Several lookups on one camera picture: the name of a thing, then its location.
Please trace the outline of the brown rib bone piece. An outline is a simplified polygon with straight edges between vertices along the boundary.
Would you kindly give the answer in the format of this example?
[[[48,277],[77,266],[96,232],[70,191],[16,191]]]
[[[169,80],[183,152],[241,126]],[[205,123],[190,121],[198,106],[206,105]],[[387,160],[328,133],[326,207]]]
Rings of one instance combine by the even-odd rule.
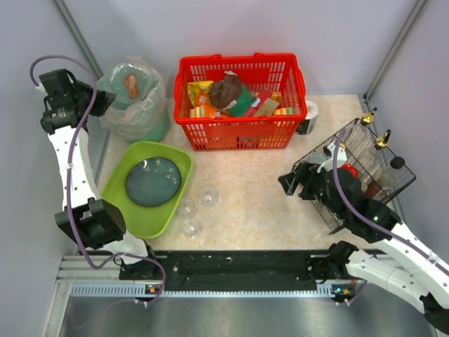
[[[130,73],[123,79],[123,84],[128,90],[128,96],[130,99],[136,99],[139,95],[138,79],[135,73]]]

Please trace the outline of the silver lid jar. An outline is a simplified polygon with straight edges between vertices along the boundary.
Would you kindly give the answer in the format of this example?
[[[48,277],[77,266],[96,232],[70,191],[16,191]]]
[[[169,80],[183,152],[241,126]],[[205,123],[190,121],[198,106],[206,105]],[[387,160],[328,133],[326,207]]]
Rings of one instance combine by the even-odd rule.
[[[323,152],[313,152],[310,154],[308,162],[320,166],[326,160],[326,155]]]

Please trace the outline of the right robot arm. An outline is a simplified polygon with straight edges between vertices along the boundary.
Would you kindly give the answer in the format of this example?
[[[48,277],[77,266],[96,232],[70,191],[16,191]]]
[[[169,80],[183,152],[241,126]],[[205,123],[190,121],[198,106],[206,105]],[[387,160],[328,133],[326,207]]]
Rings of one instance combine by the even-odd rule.
[[[392,267],[363,249],[340,241],[327,256],[336,276],[364,279],[412,305],[437,330],[448,333],[448,264],[423,244],[401,217],[366,196],[359,178],[347,170],[346,152],[327,146],[320,163],[299,161],[278,181],[286,195],[297,187],[303,200],[316,201],[352,234],[389,255]]]

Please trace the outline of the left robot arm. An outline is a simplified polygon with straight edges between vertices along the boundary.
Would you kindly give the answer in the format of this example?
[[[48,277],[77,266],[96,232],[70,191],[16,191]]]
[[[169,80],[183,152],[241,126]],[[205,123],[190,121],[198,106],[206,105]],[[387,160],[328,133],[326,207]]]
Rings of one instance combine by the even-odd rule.
[[[40,123],[55,150],[64,193],[56,225],[95,269],[103,264],[94,264],[88,252],[103,250],[110,252],[110,260],[121,268],[121,279],[159,276],[152,249],[127,231],[119,208],[101,197],[89,159],[87,117],[104,113],[114,96],[96,93],[66,69],[47,72],[39,79],[46,93]]]

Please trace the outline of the clear bottle with gold pourer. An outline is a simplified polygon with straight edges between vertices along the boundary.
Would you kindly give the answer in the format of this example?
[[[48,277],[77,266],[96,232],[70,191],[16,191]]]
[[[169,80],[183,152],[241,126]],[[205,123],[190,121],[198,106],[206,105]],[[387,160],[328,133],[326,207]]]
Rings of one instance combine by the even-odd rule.
[[[371,111],[365,113],[360,122],[354,124],[351,129],[351,135],[348,137],[349,144],[347,145],[350,149],[356,150],[359,145],[361,145],[367,138],[370,137],[369,125],[371,125],[375,120],[375,113],[377,107],[374,107]]]

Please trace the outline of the blue ceramic plate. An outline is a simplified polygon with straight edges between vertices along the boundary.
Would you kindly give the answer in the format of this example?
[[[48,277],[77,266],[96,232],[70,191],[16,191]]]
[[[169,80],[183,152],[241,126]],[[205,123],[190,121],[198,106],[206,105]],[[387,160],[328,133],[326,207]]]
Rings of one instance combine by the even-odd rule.
[[[125,190],[129,199],[143,207],[155,207],[172,199],[182,182],[178,166],[163,157],[150,157],[129,171]]]

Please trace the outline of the dark vinegar bottle black cap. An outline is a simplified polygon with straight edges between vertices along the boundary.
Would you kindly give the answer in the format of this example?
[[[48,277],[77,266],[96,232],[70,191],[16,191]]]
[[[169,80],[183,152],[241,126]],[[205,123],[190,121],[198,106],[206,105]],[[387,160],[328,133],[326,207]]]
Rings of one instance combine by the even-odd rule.
[[[389,190],[394,187],[398,180],[398,172],[405,166],[405,163],[403,157],[394,157],[388,166],[377,170],[365,191],[365,196],[374,198],[381,190]]]

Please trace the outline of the clear glass oval dish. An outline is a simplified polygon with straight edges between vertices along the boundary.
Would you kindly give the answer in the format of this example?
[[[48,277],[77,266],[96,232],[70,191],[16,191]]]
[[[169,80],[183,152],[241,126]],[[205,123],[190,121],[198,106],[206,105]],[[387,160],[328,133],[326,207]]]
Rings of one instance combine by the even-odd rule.
[[[112,107],[126,110],[144,100],[157,86],[159,76],[155,69],[140,57],[126,57],[111,65],[98,80],[97,87],[115,95]]]

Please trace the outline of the red lid sauce jar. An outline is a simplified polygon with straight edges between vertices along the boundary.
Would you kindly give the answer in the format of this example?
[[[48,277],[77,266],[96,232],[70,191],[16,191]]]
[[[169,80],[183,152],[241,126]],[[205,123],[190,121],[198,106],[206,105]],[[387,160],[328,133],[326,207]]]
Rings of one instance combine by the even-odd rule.
[[[359,177],[359,172],[358,172],[357,168],[355,166],[351,165],[351,164],[343,164],[343,165],[341,165],[340,168],[350,172],[350,174],[354,178],[358,178]]]

